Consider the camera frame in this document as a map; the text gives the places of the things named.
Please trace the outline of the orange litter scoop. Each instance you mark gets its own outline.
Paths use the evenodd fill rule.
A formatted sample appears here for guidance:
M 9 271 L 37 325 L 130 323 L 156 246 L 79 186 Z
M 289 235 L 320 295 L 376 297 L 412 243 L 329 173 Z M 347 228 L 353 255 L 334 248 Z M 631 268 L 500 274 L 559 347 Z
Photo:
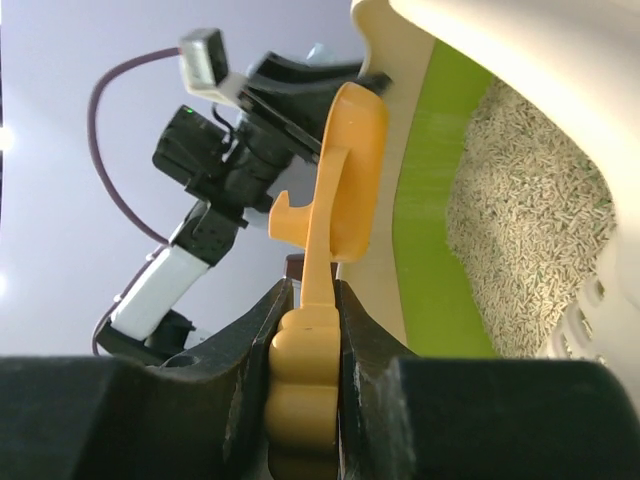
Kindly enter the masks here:
M 269 217 L 271 238 L 304 250 L 300 304 L 286 313 L 269 347 L 265 429 L 275 479 L 334 479 L 341 327 L 335 263 L 367 251 L 389 114 L 355 83 L 341 86 L 327 117 L 312 201 L 294 207 L 282 192 Z

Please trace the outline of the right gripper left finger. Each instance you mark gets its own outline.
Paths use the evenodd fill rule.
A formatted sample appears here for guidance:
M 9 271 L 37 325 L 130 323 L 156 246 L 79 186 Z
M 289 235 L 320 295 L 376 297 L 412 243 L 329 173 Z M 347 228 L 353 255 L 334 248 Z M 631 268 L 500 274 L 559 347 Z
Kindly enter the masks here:
M 1 361 L 5 479 L 257 479 L 268 349 L 293 303 L 278 281 L 247 313 L 158 367 L 115 357 Z

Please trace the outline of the brown leather holder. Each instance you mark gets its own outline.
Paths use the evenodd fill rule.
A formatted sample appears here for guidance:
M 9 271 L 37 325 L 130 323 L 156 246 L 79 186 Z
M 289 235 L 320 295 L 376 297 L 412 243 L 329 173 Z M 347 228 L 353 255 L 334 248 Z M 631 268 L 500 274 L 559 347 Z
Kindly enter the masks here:
M 291 280 L 293 287 L 293 306 L 298 308 L 301 299 L 301 281 L 304 269 L 304 254 L 290 254 L 285 259 L 285 277 Z

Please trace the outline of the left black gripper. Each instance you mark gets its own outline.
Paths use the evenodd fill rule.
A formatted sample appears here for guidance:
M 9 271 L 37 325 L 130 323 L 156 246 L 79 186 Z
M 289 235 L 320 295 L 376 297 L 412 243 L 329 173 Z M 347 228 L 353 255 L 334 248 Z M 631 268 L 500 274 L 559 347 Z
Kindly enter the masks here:
M 269 188 L 294 157 L 315 163 L 323 113 L 345 83 L 383 95 L 391 86 L 384 72 L 362 73 L 362 62 L 309 64 L 268 52 L 248 76 L 246 87 L 223 103 L 241 112 L 235 145 L 226 160 L 223 188 L 233 200 L 270 200 Z

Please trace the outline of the beige green litter box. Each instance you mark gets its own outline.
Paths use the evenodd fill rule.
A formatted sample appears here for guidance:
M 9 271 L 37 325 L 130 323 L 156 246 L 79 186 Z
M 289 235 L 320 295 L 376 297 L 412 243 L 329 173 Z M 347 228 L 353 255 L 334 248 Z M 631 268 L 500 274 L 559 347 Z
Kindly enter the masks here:
M 355 1 L 391 113 L 369 313 L 428 356 L 639 358 L 639 5 Z

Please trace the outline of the trash bin with blue bag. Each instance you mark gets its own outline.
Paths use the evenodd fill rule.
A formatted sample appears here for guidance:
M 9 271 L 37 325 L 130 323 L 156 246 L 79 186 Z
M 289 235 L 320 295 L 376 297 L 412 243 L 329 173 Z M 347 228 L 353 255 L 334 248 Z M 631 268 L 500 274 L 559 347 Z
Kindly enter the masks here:
M 331 66 L 337 63 L 337 57 L 326 45 L 315 43 L 307 53 L 305 63 L 310 66 Z

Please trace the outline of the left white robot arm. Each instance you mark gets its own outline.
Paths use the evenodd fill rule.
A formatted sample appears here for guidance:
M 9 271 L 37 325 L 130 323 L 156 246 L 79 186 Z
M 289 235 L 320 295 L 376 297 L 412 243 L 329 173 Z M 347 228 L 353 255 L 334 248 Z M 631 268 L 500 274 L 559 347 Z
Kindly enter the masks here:
M 182 46 L 146 54 L 107 72 L 94 88 L 87 117 L 92 161 L 105 173 L 97 135 L 99 101 L 117 76 L 145 63 L 176 56 L 187 91 L 213 105 L 239 109 L 237 124 L 204 117 L 183 106 L 162 132 L 152 161 L 196 202 L 171 237 L 114 302 L 92 346 L 149 365 L 166 360 L 187 337 L 175 327 L 171 343 L 149 339 L 174 304 L 231 250 L 245 214 L 269 219 L 277 237 L 284 223 L 271 187 L 295 158 L 328 169 L 329 148 L 348 152 L 332 210 L 330 251 L 335 262 L 355 262 L 366 252 L 377 203 L 391 85 L 383 72 L 365 73 L 357 63 L 309 64 L 267 54 L 248 75 L 228 68 L 222 48 Z

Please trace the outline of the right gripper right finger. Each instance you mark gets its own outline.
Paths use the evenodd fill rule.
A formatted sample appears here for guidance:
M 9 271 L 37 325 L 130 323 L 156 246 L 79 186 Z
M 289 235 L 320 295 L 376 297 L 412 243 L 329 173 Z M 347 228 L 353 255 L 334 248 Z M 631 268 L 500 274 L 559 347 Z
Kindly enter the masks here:
M 335 284 L 346 479 L 635 479 L 639 421 L 588 361 L 423 358 Z

